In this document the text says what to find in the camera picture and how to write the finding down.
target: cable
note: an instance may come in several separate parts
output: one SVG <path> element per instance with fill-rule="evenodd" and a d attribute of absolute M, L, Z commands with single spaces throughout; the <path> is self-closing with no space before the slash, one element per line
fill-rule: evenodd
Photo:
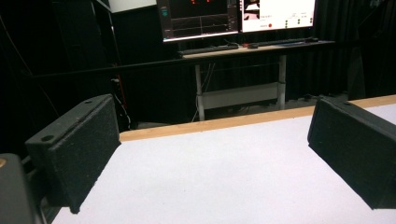
<path fill-rule="evenodd" d="M 207 68 L 207 73 L 206 73 L 204 83 L 202 83 L 202 85 L 201 85 L 201 88 L 203 88 L 207 81 L 206 88 L 205 88 L 204 92 L 207 92 L 207 88 L 209 87 L 209 83 L 212 78 L 213 71 L 215 70 L 215 66 L 216 66 L 216 63 L 213 63 L 213 65 L 212 65 L 212 63 L 210 63 L 209 67 Z M 195 96 L 195 107 L 196 107 L 196 110 L 195 110 L 194 116 L 192 117 L 191 123 L 194 122 L 195 117 L 197 116 L 197 113 L 198 113 L 198 96 Z"/>

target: keyboard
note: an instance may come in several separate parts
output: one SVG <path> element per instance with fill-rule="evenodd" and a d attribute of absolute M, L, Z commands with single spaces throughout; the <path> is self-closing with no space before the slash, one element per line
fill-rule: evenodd
<path fill-rule="evenodd" d="M 197 54 L 197 53 L 208 53 L 208 52 L 215 52 L 215 51 L 222 51 L 222 50 L 229 50 L 229 49 L 238 49 L 237 45 L 224 45 L 218 47 L 210 47 L 210 48 L 203 48 L 203 49 L 185 49 L 178 51 L 180 56 L 190 55 L 190 54 Z"/>
<path fill-rule="evenodd" d="M 264 41 L 264 42 L 257 42 L 255 44 L 257 44 L 259 47 L 264 47 L 264 46 L 271 46 L 271 45 L 293 44 L 293 43 L 300 43 L 300 42 L 305 42 L 305 38 Z"/>

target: desk leg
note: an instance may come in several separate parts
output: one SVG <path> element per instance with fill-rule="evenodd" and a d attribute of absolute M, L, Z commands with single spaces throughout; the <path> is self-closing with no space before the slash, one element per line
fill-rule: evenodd
<path fill-rule="evenodd" d="M 286 55 L 279 56 L 279 80 L 277 82 L 277 105 L 285 109 L 286 94 Z"/>
<path fill-rule="evenodd" d="M 195 65 L 195 78 L 197 80 L 197 104 L 199 120 L 205 120 L 204 103 L 202 99 L 202 83 L 201 83 L 201 66 L 199 64 Z"/>

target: white panel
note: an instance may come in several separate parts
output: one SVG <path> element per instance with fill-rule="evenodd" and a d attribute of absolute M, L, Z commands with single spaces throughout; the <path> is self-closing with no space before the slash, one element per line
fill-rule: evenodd
<path fill-rule="evenodd" d="M 157 5 L 155 0 L 109 0 L 108 2 L 113 13 Z"/>

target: dark background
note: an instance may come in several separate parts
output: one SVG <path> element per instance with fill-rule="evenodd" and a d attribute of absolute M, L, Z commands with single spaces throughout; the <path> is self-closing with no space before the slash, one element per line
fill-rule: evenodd
<path fill-rule="evenodd" d="M 145 7 L 109 14 L 90 0 L 1 1 L 1 153 L 26 156 L 24 142 L 63 113 L 90 97 L 113 93 L 120 131 L 139 121 L 190 122 L 195 113 L 193 68 L 176 65 L 117 74 L 34 79 L 114 66 L 176 58 L 179 49 L 279 38 L 309 37 L 348 42 L 359 48 L 293 54 L 288 57 L 287 100 L 307 94 L 347 92 L 350 100 L 396 93 L 393 0 L 380 7 L 371 0 L 317 1 L 315 27 L 272 33 L 231 35 L 163 44 L 158 11 Z M 209 91 L 274 81 L 272 57 L 216 63 Z M 121 85 L 111 82 L 121 81 Z M 126 124 L 121 105 L 131 124 Z"/>

